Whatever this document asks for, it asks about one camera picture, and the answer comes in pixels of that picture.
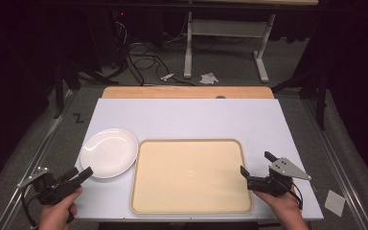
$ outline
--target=table leg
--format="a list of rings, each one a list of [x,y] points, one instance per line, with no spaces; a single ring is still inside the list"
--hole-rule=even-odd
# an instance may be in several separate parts
[[[193,13],[188,12],[188,23],[187,23],[187,50],[185,54],[184,63],[184,78],[189,79],[191,77],[191,70],[193,68],[193,51],[191,47],[193,38]]]
[[[254,58],[256,61],[256,65],[258,66],[259,75],[262,82],[268,82],[267,72],[265,71],[265,64],[263,63],[262,57],[265,51],[265,46],[268,41],[268,37],[270,36],[271,28],[273,27],[274,18],[276,17],[275,14],[271,14],[268,17],[267,25],[264,29],[264,34],[262,36],[262,45],[259,51],[254,52]]]

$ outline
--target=gray carpet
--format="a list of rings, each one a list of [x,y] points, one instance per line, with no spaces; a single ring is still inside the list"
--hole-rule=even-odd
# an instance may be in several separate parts
[[[270,78],[269,84],[260,83],[256,66],[251,58],[250,45],[256,43],[256,40],[250,40],[247,43],[227,44],[222,43],[214,46],[208,51],[195,50],[194,52],[194,71],[193,77],[189,80],[191,83],[201,85],[200,75],[214,73],[219,82],[216,85],[268,85],[273,86],[279,82],[288,79],[298,62],[299,57],[305,47],[305,42],[287,44],[284,40],[278,42],[269,42],[266,53],[264,54],[264,63]],[[175,73],[181,81],[183,70],[183,47],[179,43],[174,43],[174,47],[165,46],[163,50],[149,47],[150,54],[160,56],[169,67],[170,73]],[[207,46],[204,42],[198,42],[195,46],[199,49]],[[140,54],[137,47],[132,53]],[[158,79],[166,73],[162,67],[156,71],[156,66],[150,69],[142,70],[145,83],[148,84],[177,84],[169,81],[167,83]],[[134,77],[128,71],[115,78],[122,84],[137,84]],[[81,142],[85,131],[88,128],[90,118],[95,108],[96,101],[102,95],[104,86],[84,82],[80,91],[74,91],[68,97],[68,106],[63,111],[60,121],[53,119],[55,107],[54,103],[42,114],[34,125],[30,127],[28,133],[19,143],[18,148],[13,153],[11,159],[6,164],[5,169],[0,175],[0,215],[9,204],[16,184],[20,181],[35,153],[42,151],[44,157],[40,160],[41,165],[52,169],[56,173],[63,173],[74,166],[77,155],[80,151]],[[324,219],[313,221],[310,225],[312,229],[362,229],[357,225],[355,219],[355,209],[352,209],[345,203],[342,218],[324,208],[325,200],[329,190],[340,195],[343,194],[340,182],[334,172],[334,165],[330,162],[327,147],[323,143],[322,135],[327,135],[332,142],[337,156],[340,157],[343,169],[351,179],[353,187],[356,190],[357,197],[363,204],[363,209],[368,215],[368,170],[361,161],[359,155],[352,144],[343,123],[340,121],[337,110],[332,102],[331,95],[328,94],[326,109],[326,132],[319,132],[307,104],[311,102],[299,100],[295,89],[284,90],[275,95],[279,99],[284,110],[288,126],[292,137],[300,152],[301,159],[307,170],[307,173],[313,177],[311,185],[315,190]],[[76,123],[77,116],[80,114],[80,120],[83,123]],[[53,137],[47,143],[41,143],[46,133],[52,125],[58,123],[57,129],[53,132]],[[46,149],[38,147],[47,144]],[[31,212],[34,217],[39,216],[40,206],[33,203]],[[28,222],[21,210],[13,210],[13,219],[8,220],[8,225],[0,222],[0,226],[6,226],[9,229],[27,229]],[[74,222],[72,229],[98,229],[96,222]],[[262,229],[280,229],[279,227],[265,227]]]

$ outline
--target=black cable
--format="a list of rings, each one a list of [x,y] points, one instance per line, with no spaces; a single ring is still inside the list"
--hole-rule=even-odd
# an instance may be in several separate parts
[[[140,54],[131,54],[132,56],[139,58],[139,59],[135,60],[134,62],[132,62],[133,66],[136,68],[137,71],[150,69],[155,64],[157,64],[156,76],[157,76],[158,79],[160,79],[160,76],[158,75],[158,71],[159,71],[159,68],[160,68],[161,65],[165,68],[165,70],[167,72],[166,75],[169,75],[169,73],[170,73],[169,67],[167,67],[167,65],[164,63],[164,61],[159,56],[147,55],[147,53],[149,52],[149,47],[148,46],[146,46],[144,44],[137,44],[137,45],[132,46],[130,51],[135,47],[145,47],[146,48],[146,50],[144,52],[140,53]],[[150,65],[146,66],[146,67],[138,67],[137,66],[138,62],[143,61],[143,60],[150,60],[150,61],[152,61],[152,63]],[[171,77],[171,79],[174,80],[174,81],[177,81],[179,83],[189,84],[191,86],[195,86],[194,84],[192,84],[190,82],[187,82],[187,81],[184,81],[184,80],[178,80],[178,79],[173,78],[173,77]]]
[[[300,190],[298,189],[298,187],[294,184],[294,183],[292,183],[292,185],[294,185],[294,187],[297,189],[297,191],[298,191],[298,194],[300,194],[300,197],[301,197],[301,207],[300,207],[300,210],[302,210],[303,209],[303,196],[301,195],[301,192],[300,192]]]
[[[196,86],[196,85],[194,85],[193,83],[191,83],[191,82],[187,82],[187,81],[184,81],[184,80],[178,80],[178,79],[173,78],[173,77],[171,77],[171,79],[172,79],[172,80],[174,80],[174,81],[177,81],[177,82],[179,82],[179,83],[189,84],[189,85],[191,85],[191,86]]]
[[[110,75],[108,75],[108,76],[102,76],[104,79],[108,79],[108,80],[110,80],[110,79],[112,79],[112,78],[115,78],[115,77],[117,77],[117,76],[119,76],[120,74],[122,74],[123,72],[125,72],[125,70],[127,69],[127,61],[126,60],[124,60],[124,61],[122,61],[122,63],[121,63],[121,65],[120,65],[120,67],[119,67],[119,69],[118,70],[116,70],[115,72],[113,72],[112,74],[110,74]],[[84,77],[84,76],[80,76],[79,75],[79,79],[81,79],[81,80],[84,80],[84,81],[91,81],[91,82],[93,82],[93,81],[98,81],[98,80],[96,80],[96,79],[90,79],[90,78],[86,78],[86,77]]]
[[[173,48],[181,48],[181,47],[185,47],[187,45],[187,41],[183,40],[182,38],[177,39],[175,41],[171,41],[169,43],[165,43],[165,45],[173,47]]]
[[[71,60],[65,60],[66,64],[68,65],[68,67],[73,68],[75,71],[78,72],[83,72],[87,75],[89,75],[90,77],[94,78],[95,80],[98,80],[102,83],[106,83],[106,84],[119,84],[117,81],[113,81],[113,80],[109,80],[104,78],[102,75],[96,73],[95,71],[89,70],[83,66],[79,66],[76,63],[74,63]]]
[[[236,44],[242,44],[242,43],[247,42],[251,39],[252,39],[252,37],[242,37],[239,41],[229,41],[229,40],[220,40],[219,37],[216,37],[215,41],[217,41],[219,43],[224,43],[224,44],[236,45]]]
[[[289,194],[291,194],[292,196],[294,196],[294,198],[296,198],[297,201],[298,201],[298,208],[300,208],[300,210],[303,210],[303,200],[302,200],[303,197],[301,196],[301,192],[297,188],[297,186],[295,186],[295,184],[292,183],[295,186],[295,188],[297,188],[298,192],[300,193],[300,197],[301,198],[298,197],[298,195],[295,192],[293,192],[292,190],[288,189],[282,182],[278,181],[276,178],[273,178],[273,180],[276,181],[277,184],[279,184],[280,186],[282,186]]]
[[[216,44],[216,41],[212,40],[212,44],[207,48],[197,48],[195,45],[193,45],[193,49],[199,50],[199,51],[207,51],[207,50],[213,48],[215,46],[215,44]]]
[[[164,44],[169,44],[169,43],[171,43],[171,42],[175,42],[175,41],[177,41],[177,40],[180,40],[180,39],[182,39],[182,38],[184,38],[184,37],[186,37],[186,35],[183,35],[183,33],[184,33],[184,30],[185,30],[185,28],[186,28],[186,25],[188,24],[187,23],[187,20],[188,20],[188,12],[186,12],[185,13],[185,18],[184,18],[184,22],[183,22],[183,26],[181,27],[181,31],[180,31],[180,33],[173,39],[173,40],[169,40],[169,41],[164,41],[163,43]]]
[[[130,73],[133,75],[133,77],[138,81],[140,86],[143,86],[145,84],[145,79],[143,78],[142,74],[140,73],[140,71],[136,68],[136,66],[134,66],[132,58],[130,57],[130,54],[127,54],[127,59],[128,61],[130,61],[130,64],[133,66],[133,68],[136,70],[136,72],[139,74],[139,77],[137,77],[132,69],[130,68],[129,65],[127,65],[127,68],[129,69]]]
[[[21,194],[21,200],[22,200],[22,208],[23,208],[23,211],[26,215],[26,218],[28,219],[30,225],[32,226],[33,229],[37,229],[38,228],[38,225],[37,223],[35,222],[35,220],[32,218],[31,214],[29,213],[29,204],[26,204],[26,200],[25,200],[25,195],[26,195],[26,190],[30,187],[29,186],[25,186],[23,189],[22,189],[22,194]]]
[[[26,207],[29,210],[29,205],[31,204],[31,202],[37,197],[37,195],[34,195],[31,199],[29,199],[28,203],[26,204]]]

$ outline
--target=white paper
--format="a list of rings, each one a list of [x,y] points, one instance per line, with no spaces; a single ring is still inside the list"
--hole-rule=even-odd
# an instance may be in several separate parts
[[[336,194],[330,190],[328,192],[327,200],[325,201],[325,207],[331,212],[342,217],[343,207],[345,205],[345,198],[341,195]]]
[[[206,75],[201,75],[202,80],[200,81],[200,83],[204,83],[204,84],[214,84],[214,82],[219,82],[219,80],[214,76],[213,73],[209,73]]]
[[[168,80],[169,78],[171,78],[173,75],[174,75],[174,74],[168,74],[168,75],[166,75],[165,77],[160,78],[160,80],[162,80],[162,81],[167,81],[167,80]]]
[[[272,99],[99,99],[82,144],[108,128],[130,131],[141,143],[148,139],[233,138],[241,143],[245,166],[254,176],[268,174],[268,150],[304,169],[280,104]],[[80,158],[76,162],[81,169]],[[270,207],[254,198],[244,214],[137,215],[130,209],[133,165],[109,179],[88,178],[76,200],[78,219],[211,220],[276,219]],[[304,196],[305,219],[322,219],[309,181],[295,179]]]

